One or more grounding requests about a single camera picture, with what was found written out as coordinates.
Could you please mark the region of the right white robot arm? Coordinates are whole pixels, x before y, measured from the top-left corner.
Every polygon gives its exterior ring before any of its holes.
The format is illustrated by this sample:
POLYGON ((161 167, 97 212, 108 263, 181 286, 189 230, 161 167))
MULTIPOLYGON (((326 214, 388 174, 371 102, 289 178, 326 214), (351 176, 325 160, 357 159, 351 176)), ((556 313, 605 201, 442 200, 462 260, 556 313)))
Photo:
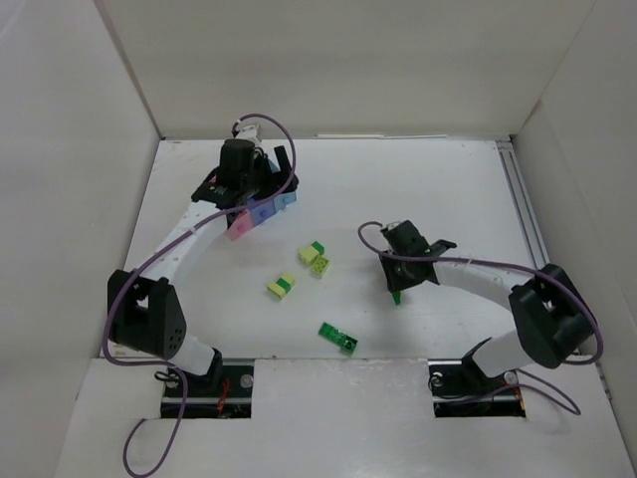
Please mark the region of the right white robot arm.
POLYGON ((430 243, 409 220, 386 225, 380 232, 389 246, 379 259, 391 294, 430 282, 463 290, 511 313, 512 331, 480 342, 463 357, 478 377, 496 377, 532 363, 555 369, 594 335, 581 298, 558 266, 522 271, 516 265, 455 261, 455 243, 430 243))

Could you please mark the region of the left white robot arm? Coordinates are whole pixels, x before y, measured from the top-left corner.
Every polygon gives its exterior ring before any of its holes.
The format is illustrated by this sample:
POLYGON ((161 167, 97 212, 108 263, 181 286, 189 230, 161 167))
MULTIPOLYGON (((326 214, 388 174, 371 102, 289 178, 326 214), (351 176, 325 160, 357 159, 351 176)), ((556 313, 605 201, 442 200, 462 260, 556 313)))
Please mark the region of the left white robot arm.
POLYGON ((124 346, 148 355, 151 364, 212 380, 221 354, 189 333, 177 283, 215 239, 226 232, 242 234, 260 214, 281 210, 283 199, 298 188, 297 162, 293 144, 267 155, 253 135, 225 140, 218 165, 192 193, 160 246, 133 270, 116 270, 109 277, 103 344, 124 346))

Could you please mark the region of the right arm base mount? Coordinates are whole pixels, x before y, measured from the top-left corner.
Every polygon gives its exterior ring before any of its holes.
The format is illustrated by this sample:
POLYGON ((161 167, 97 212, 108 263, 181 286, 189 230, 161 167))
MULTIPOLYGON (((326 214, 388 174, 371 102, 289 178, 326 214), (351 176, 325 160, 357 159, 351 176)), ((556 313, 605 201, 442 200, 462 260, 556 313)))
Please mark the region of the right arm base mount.
POLYGON ((469 358, 434 358, 428 360, 428 371, 436 418, 526 416, 513 370, 487 377, 469 358))

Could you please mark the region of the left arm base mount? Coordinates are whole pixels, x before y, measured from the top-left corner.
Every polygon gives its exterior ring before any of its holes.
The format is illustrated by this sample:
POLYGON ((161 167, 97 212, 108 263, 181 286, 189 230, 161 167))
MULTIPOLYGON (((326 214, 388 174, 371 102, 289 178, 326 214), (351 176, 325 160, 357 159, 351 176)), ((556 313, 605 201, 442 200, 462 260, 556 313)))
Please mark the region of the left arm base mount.
MULTIPOLYGON (((184 419, 244 419, 252 415, 255 361, 226 359, 220 378, 213 384, 188 375, 188 395, 184 419)), ((161 418, 176 418, 182 401, 182 383, 170 368, 157 371, 154 378, 163 384, 159 405, 161 418)))

